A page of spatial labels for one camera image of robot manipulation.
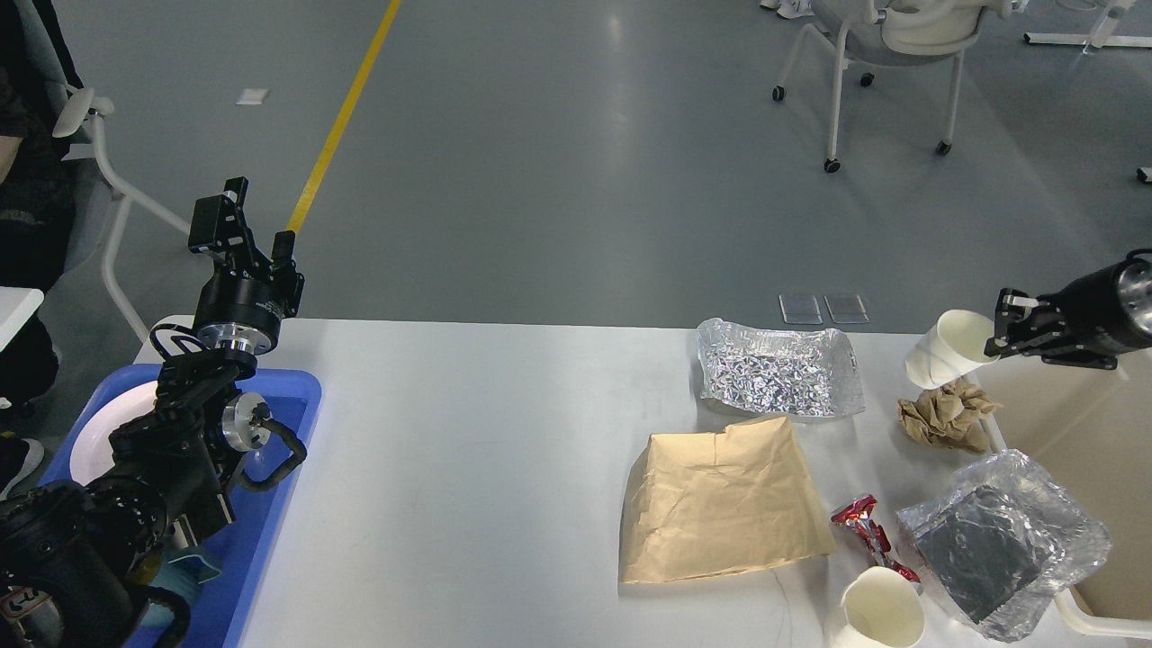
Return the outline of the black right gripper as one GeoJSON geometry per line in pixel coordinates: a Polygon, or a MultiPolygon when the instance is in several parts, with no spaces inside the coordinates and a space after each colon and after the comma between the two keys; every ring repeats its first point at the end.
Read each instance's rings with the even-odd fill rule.
{"type": "Polygon", "coordinates": [[[1117,356],[1151,345],[1151,266],[1127,257],[1049,296],[1003,288],[996,295],[988,357],[1039,356],[1044,364],[1112,372],[1117,356]],[[1070,347],[1045,349],[1059,339],[1070,347]]]}

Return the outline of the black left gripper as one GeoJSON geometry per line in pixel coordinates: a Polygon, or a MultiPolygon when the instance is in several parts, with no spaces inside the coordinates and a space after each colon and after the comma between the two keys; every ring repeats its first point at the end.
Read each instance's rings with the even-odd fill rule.
{"type": "Polygon", "coordinates": [[[293,259],[291,229],[276,232],[270,259],[258,249],[243,211],[247,189],[245,176],[233,178],[223,193],[194,205],[185,246],[213,262],[194,336],[209,348],[266,354],[276,348],[283,321],[300,312],[305,279],[293,259]]]}

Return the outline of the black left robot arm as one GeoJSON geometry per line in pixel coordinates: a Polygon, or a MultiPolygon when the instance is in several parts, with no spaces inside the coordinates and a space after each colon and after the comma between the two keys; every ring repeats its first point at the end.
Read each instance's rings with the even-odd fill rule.
{"type": "Polygon", "coordinates": [[[156,402],[109,434],[112,467],[86,485],[56,480],[3,502],[3,600],[28,594],[32,621],[3,621],[3,647],[121,647],[149,608],[172,619],[157,647],[183,645],[191,606],[153,583],[153,559],[233,523],[235,487],[271,490],[306,460],[306,446],[238,382],[276,348],[305,284],[291,229],[263,254],[247,225],[248,180],[197,199],[188,247],[213,261],[194,324],[157,324],[156,402]]]}

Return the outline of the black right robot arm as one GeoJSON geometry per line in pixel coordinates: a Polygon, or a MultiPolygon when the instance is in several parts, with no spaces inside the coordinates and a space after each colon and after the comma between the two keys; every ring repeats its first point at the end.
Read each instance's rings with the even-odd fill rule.
{"type": "Polygon", "coordinates": [[[996,297],[990,357],[1033,356],[1049,366],[1114,370],[1123,354],[1151,345],[1151,263],[1139,247],[1123,261],[1038,296],[1003,288],[996,297]]]}

